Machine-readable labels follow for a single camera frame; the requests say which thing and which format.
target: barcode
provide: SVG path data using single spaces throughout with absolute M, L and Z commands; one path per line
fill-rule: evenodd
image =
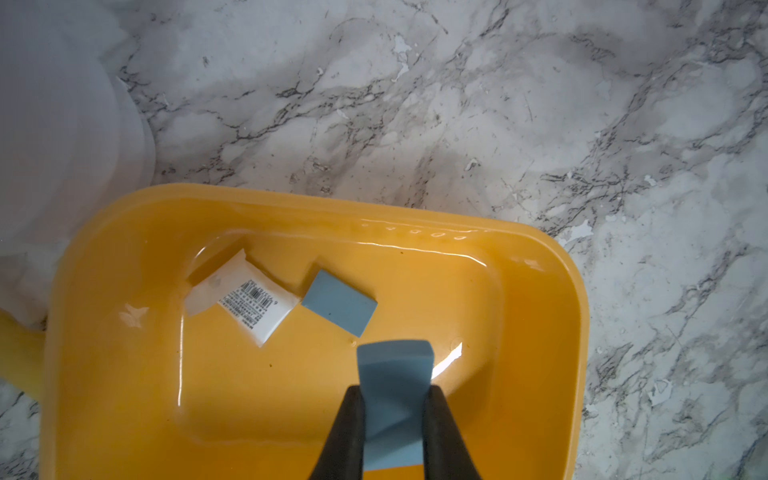
M 261 306 L 267 308 L 272 305 L 272 297 L 260 286 L 256 285 L 253 281 L 248 280 L 241 288 L 244 288 L 245 294 L 257 302 L 261 303 Z
M 252 329 L 264 317 L 267 309 L 277 302 L 263 287 L 248 280 L 237 290 L 229 292 L 219 303 Z

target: blue eraser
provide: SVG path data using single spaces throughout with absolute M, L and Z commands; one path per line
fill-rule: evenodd
M 317 273 L 301 304 L 354 336 L 366 331 L 378 305 L 325 270 Z
M 425 340 L 369 343 L 357 349 L 366 405 L 363 470 L 421 465 L 422 414 L 435 354 Z

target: black tongs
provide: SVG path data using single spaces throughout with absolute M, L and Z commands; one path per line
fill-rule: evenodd
M 341 402 L 310 480 L 360 480 L 366 440 L 366 406 L 359 385 L 350 386 Z M 480 480 L 445 395 L 429 387 L 424 401 L 424 478 Z

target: white plastic container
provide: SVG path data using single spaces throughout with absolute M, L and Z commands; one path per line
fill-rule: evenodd
M 154 173 L 125 85 L 34 4 L 0 2 L 0 255 L 66 240 Z

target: blue foam block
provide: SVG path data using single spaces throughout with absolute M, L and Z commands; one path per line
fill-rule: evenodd
M 354 336 L 366 330 L 378 305 L 325 270 L 317 273 L 301 304 Z
M 422 414 L 435 354 L 425 340 L 369 343 L 357 349 L 366 404 L 363 470 L 424 462 Z

